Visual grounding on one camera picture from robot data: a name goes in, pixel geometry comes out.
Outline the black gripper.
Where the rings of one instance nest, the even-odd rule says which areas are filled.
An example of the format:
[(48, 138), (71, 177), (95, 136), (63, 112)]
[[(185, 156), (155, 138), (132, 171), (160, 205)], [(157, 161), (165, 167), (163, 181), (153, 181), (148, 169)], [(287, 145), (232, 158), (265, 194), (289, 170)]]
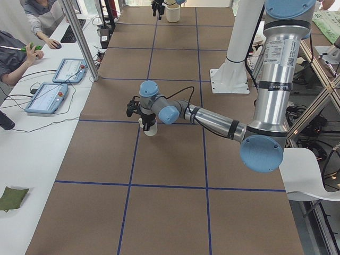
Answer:
[(153, 0), (152, 1), (152, 11), (153, 11), (152, 15), (156, 16), (156, 11), (157, 11), (156, 8), (158, 8), (158, 13), (159, 13), (158, 20), (161, 20), (164, 15), (164, 7), (161, 7), (163, 3), (164, 3), (164, 0)]
[(141, 110), (141, 124), (143, 125), (143, 130), (148, 131), (147, 125), (155, 125), (156, 124), (156, 114), (151, 110), (140, 105)]

